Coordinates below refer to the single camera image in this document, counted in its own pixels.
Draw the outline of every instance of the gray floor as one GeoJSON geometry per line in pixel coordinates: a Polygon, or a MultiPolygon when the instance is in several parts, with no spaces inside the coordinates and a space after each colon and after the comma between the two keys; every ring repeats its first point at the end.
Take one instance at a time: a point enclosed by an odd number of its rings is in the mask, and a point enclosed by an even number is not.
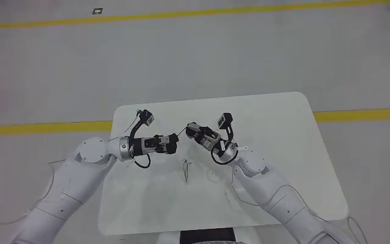
{"type": "MultiPolygon", "coordinates": [[[[7,0],[0,22],[90,17],[93,7],[120,15],[297,2],[313,1],[7,0]]],[[[388,6],[370,5],[0,29],[0,124],[111,120],[125,104],[291,91],[305,94],[314,111],[388,108],[389,23],[388,6]]],[[[390,243],[390,121],[319,127],[350,214],[370,243],[390,243]]],[[[51,177],[46,162],[93,135],[0,136],[0,221],[42,193],[51,177]]],[[[101,189],[55,243],[155,242],[158,234],[102,236],[100,197],[101,189]]],[[[0,226],[0,242],[16,226],[0,226]]],[[[258,232],[265,244],[294,243],[281,226],[258,232]]]]}

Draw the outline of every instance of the yellow line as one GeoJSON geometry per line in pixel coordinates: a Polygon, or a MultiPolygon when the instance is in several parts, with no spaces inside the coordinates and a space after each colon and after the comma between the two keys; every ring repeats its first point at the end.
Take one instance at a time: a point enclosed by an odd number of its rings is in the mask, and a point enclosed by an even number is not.
{"type": "Polygon", "coordinates": [[[314,112],[317,123],[390,120],[390,109],[314,112]]]}
{"type": "MultiPolygon", "coordinates": [[[[390,109],[314,112],[317,123],[390,120],[390,109]]],[[[86,121],[0,126],[0,135],[64,132],[110,132],[112,121],[86,121]]]]}
{"type": "Polygon", "coordinates": [[[148,13],[143,15],[94,16],[94,17],[79,18],[79,19],[72,19],[72,20],[43,20],[43,21],[31,21],[31,22],[20,22],[20,23],[2,23],[0,24],[0,29],[31,28],[31,27],[70,25],[70,24],[72,25],[96,24],[96,23],[115,22],[115,21],[154,20],[154,19],[162,19],[162,18],[225,15],[225,14],[250,13],[250,12],[328,9],[328,8],[352,7],[352,6],[359,6],[359,5],[387,4],[387,3],[390,3],[390,0],[352,0],[352,1],[340,1],[340,2],[312,2],[312,3],[303,3],[303,4],[238,7],[232,9],[208,9],[208,10],[190,10],[190,11],[166,12],[166,13],[148,13]]]}
{"type": "Polygon", "coordinates": [[[0,135],[111,131],[112,121],[87,121],[0,126],[0,135]]]}

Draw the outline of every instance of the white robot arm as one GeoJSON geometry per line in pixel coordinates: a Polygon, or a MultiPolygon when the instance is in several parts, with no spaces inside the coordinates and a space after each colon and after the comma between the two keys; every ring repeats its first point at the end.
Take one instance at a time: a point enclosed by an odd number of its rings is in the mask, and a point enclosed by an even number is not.
{"type": "Polygon", "coordinates": [[[216,163],[231,166],[233,174],[253,200],[281,222],[299,244],[355,243],[348,235],[308,209],[296,190],[267,163],[265,156],[252,149],[239,150],[233,140],[232,121],[229,113],[224,113],[218,120],[218,127],[226,130],[228,140],[222,139],[219,133],[209,127],[196,123],[187,125],[186,134],[210,151],[216,163]],[[219,157],[220,162],[215,160],[213,154],[219,157]]]}
{"type": "Polygon", "coordinates": [[[134,138],[142,124],[153,121],[152,114],[139,111],[139,122],[129,137],[118,137],[108,142],[98,137],[90,138],[62,163],[55,171],[47,195],[32,209],[10,241],[11,244],[51,244],[67,219],[89,200],[104,180],[114,163],[130,160],[148,153],[174,154],[178,136],[155,135],[150,138],[134,138]]]}

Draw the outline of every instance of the table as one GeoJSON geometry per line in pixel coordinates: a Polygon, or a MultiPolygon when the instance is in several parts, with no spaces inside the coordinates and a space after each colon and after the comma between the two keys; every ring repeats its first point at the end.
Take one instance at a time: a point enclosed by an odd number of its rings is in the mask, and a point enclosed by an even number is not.
{"type": "MultiPolygon", "coordinates": [[[[321,217],[346,217],[348,206],[306,97],[298,92],[161,102],[119,107],[111,138],[124,135],[137,109],[155,121],[136,137],[179,133],[196,122],[217,130],[223,112],[233,115],[239,146],[249,146],[276,166],[321,217]]],[[[219,131],[226,138],[224,131],[219,131]]],[[[237,200],[231,168],[213,163],[210,153],[180,135],[175,155],[151,154],[144,170],[118,162],[104,181],[98,226],[104,235],[226,228],[278,223],[259,207],[237,200]],[[185,182],[183,161],[188,167],[185,182]]],[[[137,159],[146,164],[146,157],[137,159]]],[[[235,185],[240,197],[253,201],[235,185]]]]}

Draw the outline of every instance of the small object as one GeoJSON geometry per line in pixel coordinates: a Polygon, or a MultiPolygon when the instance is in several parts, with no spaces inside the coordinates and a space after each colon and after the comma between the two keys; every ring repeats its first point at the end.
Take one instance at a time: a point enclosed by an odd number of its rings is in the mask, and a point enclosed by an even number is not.
{"type": "Polygon", "coordinates": [[[101,15],[103,13],[103,8],[93,9],[92,15],[101,15]]]}
{"type": "Polygon", "coordinates": [[[232,124],[233,117],[231,113],[223,113],[218,120],[218,128],[227,129],[232,124]]]}
{"type": "Polygon", "coordinates": [[[191,162],[188,162],[187,160],[184,160],[183,163],[183,172],[184,172],[184,178],[185,178],[185,184],[188,183],[188,165],[191,164],[191,162]]]}

